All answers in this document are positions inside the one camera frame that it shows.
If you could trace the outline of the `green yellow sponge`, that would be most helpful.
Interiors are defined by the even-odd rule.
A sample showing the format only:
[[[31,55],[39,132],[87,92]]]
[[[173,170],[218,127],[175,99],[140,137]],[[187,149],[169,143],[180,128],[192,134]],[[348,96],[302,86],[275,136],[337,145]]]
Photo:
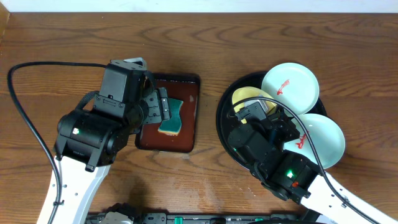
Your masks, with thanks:
[[[183,105],[182,100],[169,99],[169,111],[171,117],[164,120],[158,128],[158,132],[170,136],[177,136],[182,128],[182,119],[180,117],[180,110]]]

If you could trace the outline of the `yellow plate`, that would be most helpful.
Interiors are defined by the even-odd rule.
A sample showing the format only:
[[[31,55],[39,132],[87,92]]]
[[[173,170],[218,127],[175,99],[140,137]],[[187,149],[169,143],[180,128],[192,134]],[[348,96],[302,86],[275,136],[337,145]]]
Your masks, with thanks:
[[[255,96],[263,96],[263,97],[267,97],[267,98],[272,98],[270,96],[270,94],[266,93],[265,91],[253,87],[253,86],[245,86],[242,88],[238,88],[237,90],[234,91],[233,96],[232,96],[232,104],[234,105],[235,103],[244,100],[246,98],[250,98],[250,97],[255,97]],[[267,105],[267,109],[266,109],[266,113],[269,113],[270,111],[272,111],[277,104],[270,102],[270,101],[262,101],[262,104],[266,104]]]

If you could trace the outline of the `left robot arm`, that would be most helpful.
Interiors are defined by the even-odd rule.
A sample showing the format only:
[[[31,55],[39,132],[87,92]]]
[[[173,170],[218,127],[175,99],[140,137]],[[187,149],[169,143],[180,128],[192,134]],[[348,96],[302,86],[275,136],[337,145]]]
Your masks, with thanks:
[[[165,88],[143,58],[112,60],[88,111],[78,105],[58,123],[52,173],[38,223],[84,223],[117,153],[144,125],[170,119]]]

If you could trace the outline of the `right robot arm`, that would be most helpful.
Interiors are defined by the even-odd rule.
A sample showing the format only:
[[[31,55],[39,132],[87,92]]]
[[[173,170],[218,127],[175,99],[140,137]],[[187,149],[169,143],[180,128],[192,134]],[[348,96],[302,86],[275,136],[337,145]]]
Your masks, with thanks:
[[[283,111],[266,116],[254,105],[236,117],[246,122],[228,136],[232,153],[276,197],[291,199],[335,223],[396,222],[326,172],[345,150],[341,129],[331,119],[319,114],[288,119]]]

